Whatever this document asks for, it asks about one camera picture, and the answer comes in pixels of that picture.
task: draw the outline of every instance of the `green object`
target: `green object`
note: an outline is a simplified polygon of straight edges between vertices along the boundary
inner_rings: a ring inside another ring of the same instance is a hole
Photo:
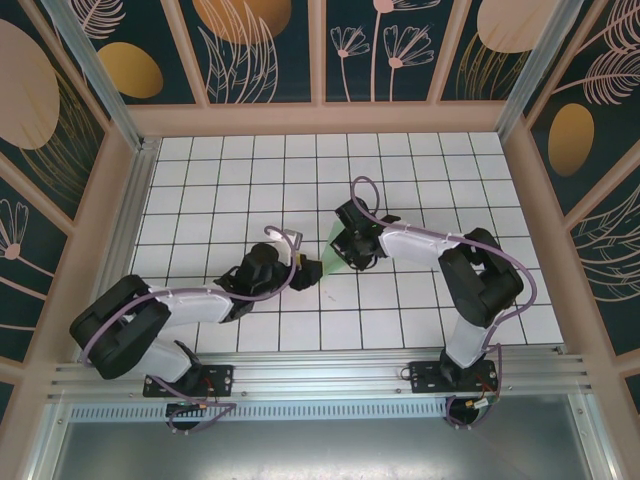
[[[322,276],[331,275],[332,273],[336,273],[338,270],[343,267],[348,266],[344,260],[342,260],[338,254],[331,248],[331,242],[338,236],[338,234],[344,229],[342,226],[342,222],[340,220],[336,220],[331,228],[331,233],[329,234],[329,240],[327,241],[327,245],[324,248],[324,252],[322,252]]]

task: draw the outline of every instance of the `white grid floor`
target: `white grid floor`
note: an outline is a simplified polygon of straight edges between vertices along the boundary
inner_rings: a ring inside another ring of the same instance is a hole
[[[495,342],[562,343],[495,133],[166,138],[132,272],[156,286],[210,283],[267,240],[268,224],[302,232],[302,253],[319,258],[333,211],[349,199],[349,181],[358,175],[378,183],[381,213],[442,232],[483,227],[497,235],[532,269],[540,294],[520,319],[500,327]],[[372,193],[360,188],[373,205]],[[258,303],[239,322],[165,335],[202,353],[440,347],[456,319],[442,273],[385,259]]]

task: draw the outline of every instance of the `flower drawing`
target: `flower drawing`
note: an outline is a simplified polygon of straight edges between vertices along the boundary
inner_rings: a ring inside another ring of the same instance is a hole
[[[366,37],[362,32],[362,27],[347,27],[344,29],[344,33],[340,27],[331,29],[331,41],[333,42],[333,46],[336,47],[336,52],[338,52],[338,56],[340,57],[342,83],[344,84],[344,93],[347,96],[347,102],[351,101],[351,97],[349,96],[349,88],[347,87],[344,59],[347,57],[362,55],[363,53],[369,53],[369,44],[365,43],[365,40]]]
[[[384,48],[391,67],[389,101],[393,101],[393,79],[397,69],[424,65],[433,61],[434,52],[428,49],[431,45],[428,31],[428,26],[422,29],[407,27],[398,37],[397,25],[384,29]]]
[[[373,31],[373,54],[371,55],[371,101],[376,101],[376,53],[378,47],[378,32],[380,31],[380,18],[382,15],[394,11],[423,10],[436,7],[440,0],[373,0],[373,7],[378,12],[376,25]]]
[[[22,242],[27,230],[28,220],[29,208],[26,205],[17,202],[15,208],[12,209],[11,204],[6,198],[0,200],[0,260],[18,260],[40,273],[53,277],[51,272],[34,265],[22,257]],[[45,300],[47,298],[47,296],[42,293],[36,292],[2,276],[0,276],[0,283],[39,300]],[[34,330],[35,327],[0,324],[0,328],[9,330]]]

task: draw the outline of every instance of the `black mounting plate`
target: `black mounting plate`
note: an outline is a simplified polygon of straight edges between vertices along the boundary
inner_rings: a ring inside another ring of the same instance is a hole
[[[493,390],[498,388],[498,378],[495,363],[491,360],[482,360],[473,366],[473,374],[460,382],[458,387],[453,387],[440,374],[440,361],[411,362],[409,363],[409,378],[413,393],[455,393],[455,392],[482,392],[482,383],[476,377],[480,375],[482,381]]]
[[[205,397],[214,399],[231,396],[231,388],[233,387],[233,365],[204,365],[203,374],[204,377],[202,381],[190,392],[182,392],[179,388],[176,388],[176,390],[189,397],[198,399]],[[209,383],[213,386],[213,391],[210,390]],[[144,379],[142,396],[145,398],[174,397],[174,395],[168,393],[149,376]]]

